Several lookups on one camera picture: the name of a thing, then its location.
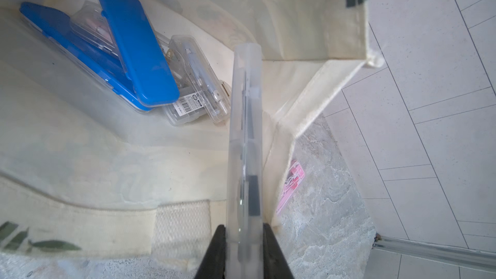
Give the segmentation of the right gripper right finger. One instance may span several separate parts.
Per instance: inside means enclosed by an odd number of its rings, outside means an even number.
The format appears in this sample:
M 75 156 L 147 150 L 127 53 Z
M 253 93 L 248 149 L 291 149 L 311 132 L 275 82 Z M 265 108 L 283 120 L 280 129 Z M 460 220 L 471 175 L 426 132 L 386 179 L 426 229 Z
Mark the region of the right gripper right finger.
M 268 223 L 263 224 L 263 278 L 294 279 L 276 236 Z

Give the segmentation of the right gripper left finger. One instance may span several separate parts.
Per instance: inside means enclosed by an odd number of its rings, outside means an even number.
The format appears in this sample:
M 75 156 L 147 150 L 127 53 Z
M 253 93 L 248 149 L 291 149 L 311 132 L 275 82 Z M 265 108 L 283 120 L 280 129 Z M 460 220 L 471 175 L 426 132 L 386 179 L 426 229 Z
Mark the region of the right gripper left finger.
M 223 279 L 226 267 L 226 227 L 219 225 L 194 279 Z

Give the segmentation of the clear compass set case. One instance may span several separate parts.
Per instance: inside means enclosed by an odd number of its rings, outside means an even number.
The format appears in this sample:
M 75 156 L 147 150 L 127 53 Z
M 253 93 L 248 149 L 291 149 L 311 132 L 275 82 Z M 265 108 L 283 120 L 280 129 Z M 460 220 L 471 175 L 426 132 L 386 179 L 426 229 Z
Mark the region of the clear compass set case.
M 262 51 L 236 46 L 227 180 L 226 278 L 262 278 Z

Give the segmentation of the cream canvas floral tote bag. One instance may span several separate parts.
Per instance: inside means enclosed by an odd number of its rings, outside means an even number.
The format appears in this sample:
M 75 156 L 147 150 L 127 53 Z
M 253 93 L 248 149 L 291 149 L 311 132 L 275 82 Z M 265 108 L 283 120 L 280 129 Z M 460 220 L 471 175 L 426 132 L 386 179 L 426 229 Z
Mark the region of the cream canvas floral tote bag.
M 1 250 L 195 264 L 225 219 L 228 126 L 137 112 L 19 11 L 85 1 L 1 0 Z M 139 1 L 153 29 L 193 36 L 223 81 L 237 45 L 260 45 L 272 222 L 297 138 L 369 59 L 367 0 Z

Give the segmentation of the pink compass set case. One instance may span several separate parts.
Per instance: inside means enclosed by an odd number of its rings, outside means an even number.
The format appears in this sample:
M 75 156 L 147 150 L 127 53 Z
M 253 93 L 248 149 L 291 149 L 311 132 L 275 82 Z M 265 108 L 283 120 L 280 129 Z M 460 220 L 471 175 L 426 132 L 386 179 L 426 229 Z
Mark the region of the pink compass set case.
M 304 172 L 301 164 L 297 160 L 292 160 L 291 166 L 289 168 L 289 173 L 284 182 L 283 190 L 276 208 L 277 215 L 279 215 L 285 208 L 286 204 L 294 195 L 305 177 L 306 173 Z

